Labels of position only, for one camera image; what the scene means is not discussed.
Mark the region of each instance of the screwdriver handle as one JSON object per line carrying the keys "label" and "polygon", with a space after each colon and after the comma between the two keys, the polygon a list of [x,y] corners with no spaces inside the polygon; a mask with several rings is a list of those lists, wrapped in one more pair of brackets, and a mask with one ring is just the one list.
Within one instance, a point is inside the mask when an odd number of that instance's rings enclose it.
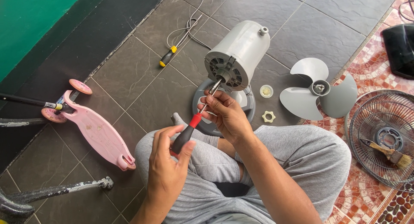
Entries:
{"label": "screwdriver handle", "polygon": [[159,61],[159,65],[162,67],[167,66],[167,64],[170,62],[171,57],[173,57],[174,53],[177,51],[177,47],[172,46],[170,50],[168,50],[167,54],[165,54],[161,60]]}
{"label": "screwdriver handle", "polygon": [[175,156],[174,154],[178,155],[180,153],[181,148],[183,147],[185,143],[187,143],[190,140],[191,134],[193,134],[195,127],[198,125],[198,123],[200,123],[200,121],[201,121],[201,114],[200,113],[195,114],[190,124],[176,138],[176,140],[173,143],[173,146],[170,148],[170,150],[173,152],[172,153],[173,156]]}

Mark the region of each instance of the pink scooter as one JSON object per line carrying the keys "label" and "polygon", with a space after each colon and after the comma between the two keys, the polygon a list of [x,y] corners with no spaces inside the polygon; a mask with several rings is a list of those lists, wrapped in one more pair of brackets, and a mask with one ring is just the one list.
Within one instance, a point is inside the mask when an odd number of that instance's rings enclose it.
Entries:
{"label": "pink scooter", "polygon": [[0,96],[5,101],[44,107],[42,114],[50,121],[65,123],[69,119],[75,122],[89,144],[103,158],[117,165],[123,171],[134,170],[136,168],[135,159],[114,127],[94,110],[74,102],[79,92],[90,95],[92,90],[75,79],[70,79],[69,83],[77,91],[67,90],[57,103],[2,93]]}

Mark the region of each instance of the black wall trim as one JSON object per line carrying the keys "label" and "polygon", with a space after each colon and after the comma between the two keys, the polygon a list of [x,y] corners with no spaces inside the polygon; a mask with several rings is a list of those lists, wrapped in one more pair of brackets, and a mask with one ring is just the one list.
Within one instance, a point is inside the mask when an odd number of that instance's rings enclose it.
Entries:
{"label": "black wall trim", "polygon": [[[85,80],[161,0],[78,0],[0,83],[0,92],[54,102]],[[0,101],[0,118],[41,117]],[[0,128],[0,172],[43,126]]]}

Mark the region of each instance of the red screwdriver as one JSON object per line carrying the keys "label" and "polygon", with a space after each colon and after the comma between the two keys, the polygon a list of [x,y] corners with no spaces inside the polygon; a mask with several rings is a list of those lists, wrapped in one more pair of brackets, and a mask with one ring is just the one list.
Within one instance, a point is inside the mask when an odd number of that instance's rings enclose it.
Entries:
{"label": "red screwdriver", "polygon": [[[215,92],[217,91],[217,89],[219,88],[219,85],[221,84],[223,78],[219,78],[217,80],[217,82],[213,85],[213,87],[209,90],[209,94],[214,95]],[[198,123],[200,123],[201,121],[201,113],[204,111],[204,109],[206,108],[207,103],[204,104],[203,108],[193,116],[193,119],[191,120],[191,122],[189,123],[189,125],[185,128],[185,130],[175,139],[173,146],[170,147],[170,154],[172,156],[177,156],[180,151],[181,148],[183,147],[183,145],[185,143],[187,143],[190,138],[191,135],[193,134],[193,131],[195,129],[195,127],[198,125]]]}

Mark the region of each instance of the grey fan blade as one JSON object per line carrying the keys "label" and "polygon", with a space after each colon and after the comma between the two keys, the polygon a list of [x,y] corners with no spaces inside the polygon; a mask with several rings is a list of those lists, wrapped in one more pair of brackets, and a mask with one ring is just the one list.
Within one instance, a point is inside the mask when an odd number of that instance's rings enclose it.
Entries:
{"label": "grey fan blade", "polygon": [[341,84],[331,86],[331,91],[320,97],[322,110],[330,117],[345,116],[354,106],[358,90],[351,74],[347,74]]}
{"label": "grey fan blade", "polygon": [[289,87],[280,93],[280,102],[287,110],[307,120],[322,120],[323,116],[316,107],[317,95],[308,88]]}
{"label": "grey fan blade", "polygon": [[313,82],[326,80],[329,70],[326,64],[317,58],[304,58],[293,65],[291,74],[305,74],[312,78]]}

